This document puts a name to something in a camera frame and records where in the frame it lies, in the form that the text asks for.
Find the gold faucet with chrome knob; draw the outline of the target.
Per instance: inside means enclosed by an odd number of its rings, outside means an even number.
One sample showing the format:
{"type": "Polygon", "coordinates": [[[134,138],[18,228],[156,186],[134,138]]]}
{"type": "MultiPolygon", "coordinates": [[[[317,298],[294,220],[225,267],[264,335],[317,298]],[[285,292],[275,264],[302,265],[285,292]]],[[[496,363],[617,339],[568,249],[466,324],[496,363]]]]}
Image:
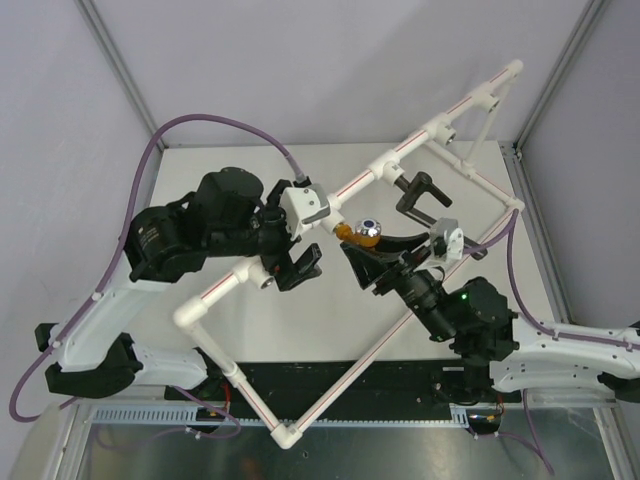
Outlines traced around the gold faucet with chrome knob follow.
{"type": "Polygon", "coordinates": [[[346,243],[373,248],[381,240],[382,226],[372,218],[365,218],[359,221],[354,228],[346,223],[340,223],[334,228],[336,237],[346,243]]]}

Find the white PVC pipe frame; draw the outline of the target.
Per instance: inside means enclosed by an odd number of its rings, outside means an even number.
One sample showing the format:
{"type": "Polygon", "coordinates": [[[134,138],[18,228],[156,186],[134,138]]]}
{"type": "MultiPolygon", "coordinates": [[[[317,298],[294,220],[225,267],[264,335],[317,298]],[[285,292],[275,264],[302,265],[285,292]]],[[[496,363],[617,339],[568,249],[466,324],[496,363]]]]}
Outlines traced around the white PVC pipe frame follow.
{"type": "MultiPolygon", "coordinates": [[[[327,233],[333,234],[334,228],[345,223],[340,209],[344,203],[362,192],[376,181],[383,180],[392,185],[404,173],[400,166],[401,160],[414,152],[425,143],[433,143],[436,150],[445,151],[454,138],[452,122],[473,107],[478,107],[487,113],[482,129],[472,145],[469,156],[464,160],[452,163],[454,169],[464,174],[470,182],[478,185],[487,193],[501,201],[509,210],[522,207],[523,203],[480,176],[474,167],[475,155],[486,139],[488,131],[498,114],[499,106],[523,70],[523,62],[515,59],[494,75],[490,80],[482,83],[467,93],[462,100],[448,110],[439,113],[416,131],[409,134],[400,144],[390,148],[373,160],[354,179],[347,182],[337,192],[328,195],[331,212],[328,217],[315,222],[312,227],[321,226],[327,233]]],[[[378,339],[346,373],[334,383],[303,415],[300,419],[287,425],[280,421],[267,406],[265,401],[255,391],[247,380],[239,365],[229,356],[201,325],[201,319],[209,310],[234,288],[251,281],[260,286],[267,280],[266,270],[258,259],[239,261],[231,270],[203,292],[191,297],[178,307],[173,314],[176,326],[201,347],[231,385],[239,390],[241,396],[248,402],[251,409],[258,415],[270,432],[273,441],[283,450],[292,448],[311,425],[332,406],[340,396],[351,386],[365,370],[377,359],[384,347],[411,320],[410,312],[396,320],[388,330],[378,339]]]]}

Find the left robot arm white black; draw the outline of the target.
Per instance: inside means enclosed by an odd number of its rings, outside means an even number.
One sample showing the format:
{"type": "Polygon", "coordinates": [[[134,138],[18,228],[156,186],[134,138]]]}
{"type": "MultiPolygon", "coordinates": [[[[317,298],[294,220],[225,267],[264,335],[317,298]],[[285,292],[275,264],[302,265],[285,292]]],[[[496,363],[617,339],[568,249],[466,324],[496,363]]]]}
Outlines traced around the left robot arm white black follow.
{"type": "Polygon", "coordinates": [[[266,193],[257,176],[238,167],[207,173],[182,198],[142,210],[131,220],[112,282],[93,298],[76,327],[37,326],[39,349],[51,347],[55,357],[44,373],[49,391],[101,399],[141,383],[178,385],[201,399],[214,397],[222,376],[203,354],[146,349],[126,327],[210,258],[248,259],[248,266],[231,277],[261,289],[276,285],[289,291],[318,277],[322,253],[317,244],[298,260],[290,251],[304,230],[329,212],[326,194],[308,179],[281,179],[266,193]]]}

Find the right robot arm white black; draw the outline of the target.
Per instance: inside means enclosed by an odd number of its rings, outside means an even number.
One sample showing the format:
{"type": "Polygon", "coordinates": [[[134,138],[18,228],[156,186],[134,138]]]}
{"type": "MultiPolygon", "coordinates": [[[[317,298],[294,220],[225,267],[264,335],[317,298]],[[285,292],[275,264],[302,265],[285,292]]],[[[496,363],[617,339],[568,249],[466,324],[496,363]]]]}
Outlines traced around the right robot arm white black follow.
{"type": "Polygon", "coordinates": [[[543,322],[478,276],[448,292],[422,263],[417,236],[385,237],[372,248],[341,249],[362,289],[397,294],[433,342],[445,342],[467,365],[464,393],[476,401],[497,392],[581,388],[639,400],[639,327],[603,329],[543,322]]]}

